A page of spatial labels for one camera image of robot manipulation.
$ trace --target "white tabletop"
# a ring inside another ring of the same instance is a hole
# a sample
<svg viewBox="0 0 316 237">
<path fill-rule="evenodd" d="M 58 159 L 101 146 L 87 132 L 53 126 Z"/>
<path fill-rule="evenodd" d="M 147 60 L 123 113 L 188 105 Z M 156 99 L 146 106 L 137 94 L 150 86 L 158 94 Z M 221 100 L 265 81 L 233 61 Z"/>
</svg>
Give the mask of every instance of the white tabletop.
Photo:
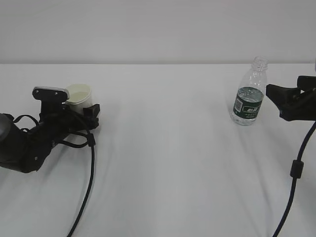
<svg viewBox="0 0 316 237">
<path fill-rule="evenodd" d="M 268 98 L 253 126 L 232 122 L 228 111 L 249 67 L 0 65 L 0 112 L 38 118 L 34 86 L 92 86 L 102 110 L 93 131 L 96 175 L 76 237 L 269 237 L 312 122 L 283 121 Z M 315 76 L 314 65 L 269 65 L 269 83 L 295 87 L 299 75 Z M 280 237 L 316 235 L 315 139 Z M 90 162 L 89 147 L 58 145 L 38 172 L 0 168 L 0 235 L 65 237 Z"/>
</svg>

